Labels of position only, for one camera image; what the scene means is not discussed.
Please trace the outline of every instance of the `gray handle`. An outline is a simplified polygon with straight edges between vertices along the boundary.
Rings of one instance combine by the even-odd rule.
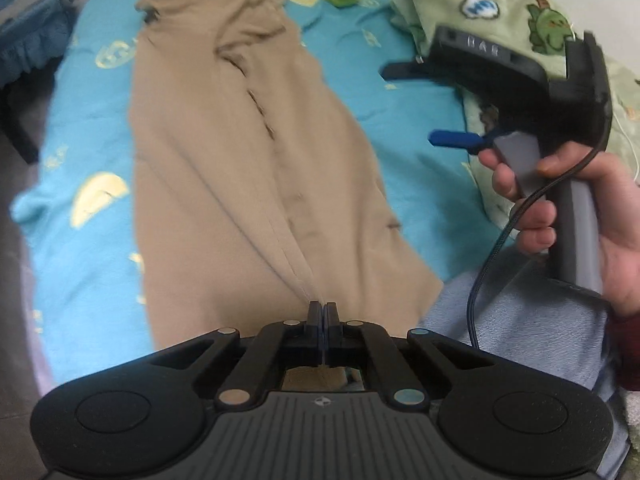
[[[515,173],[522,196],[529,196],[545,183],[536,171],[540,147],[535,136],[513,132],[497,137],[494,148]],[[565,180],[550,190],[549,199],[558,210],[556,243],[549,248],[547,263],[551,278],[589,294],[601,294],[598,215],[591,186],[583,180]]]
[[[558,218],[558,238],[549,249],[552,277],[586,292],[602,294],[600,234],[593,191],[588,182],[571,178],[549,192]]]

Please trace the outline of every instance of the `finger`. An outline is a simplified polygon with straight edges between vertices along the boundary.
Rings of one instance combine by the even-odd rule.
[[[498,154],[495,153],[495,150],[492,150],[490,148],[479,152],[478,160],[480,161],[480,164],[489,168],[490,170],[495,170],[495,168],[498,167],[498,164],[500,164],[500,158],[498,158]]]
[[[522,203],[522,200],[518,200],[513,207],[513,212],[517,210],[517,206]],[[516,229],[540,229],[543,227],[549,227],[556,220],[556,206],[549,200],[538,200],[529,209],[527,209],[518,223]]]
[[[519,197],[518,187],[516,186],[516,176],[511,168],[501,162],[496,166],[492,175],[492,186],[497,194],[502,195],[509,200],[516,200]]]
[[[548,178],[556,177],[583,160],[590,151],[589,146],[573,141],[566,142],[553,155],[540,160],[538,171]],[[626,178],[628,171],[618,157],[611,153],[600,152],[576,176],[585,180]]]
[[[520,231],[516,247],[526,254],[537,254],[551,247],[556,241],[556,230],[552,227]]]

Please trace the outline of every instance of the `black cable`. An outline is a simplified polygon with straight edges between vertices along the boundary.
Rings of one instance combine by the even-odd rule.
[[[557,186],[563,180],[566,180],[576,173],[582,171],[587,165],[595,158],[598,152],[602,151],[607,144],[608,135],[607,132],[603,134],[603,136],[598,141],[597,145],[574,167],[569,168],[562,175],[557,176],[555,179],[551,180],[544,186],[542,186],[539,190],[533,192],[529,195],[520,207],[511,215],[507,225],[505,225],[504,229],[500,233],[496,243],[494,244],[494,248],[491,250],[488,258],[482,264],[480,272],[476,276],[476,280],[474,281],[473,286],[471,287],[471,291],[469,292],[468,300],[466,300],[466,328],[469,332],[469,339],[471,339],[471,346],[476,349],[480,349],[480,345],[478,343],[478,333],[476,332],[476,320],[474,319],[474,309],[476,307],[476,298],[478,297],[478,292],[480,292],[480,287],[482,286],[482,281],[485,279],[491,264],[494,262],[496,256],[502,249],[502,246],[507,241],[509,234],[514,229],[516,224],[520,221],[524,213],[526,213],[527,209],[531,207],[537,200],[546,194],[551,188]]]

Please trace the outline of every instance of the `blue trigger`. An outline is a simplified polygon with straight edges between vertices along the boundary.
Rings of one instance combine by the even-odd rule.
[[[444,148],[461,148],[476,154],[487,146],[487,139],[467,132],[451,132],[449,130],[433,130],[429,134],[429,142],[433,146]]]

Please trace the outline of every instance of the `cartoon dinosaur print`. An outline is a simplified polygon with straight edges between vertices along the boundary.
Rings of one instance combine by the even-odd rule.
[[[529,20],[529,41],[533,52],[548,56],[564,55],[564,42],[573,35],[569,21],[557,10],[553,10],[547,0],[536,0],[527,10]]]

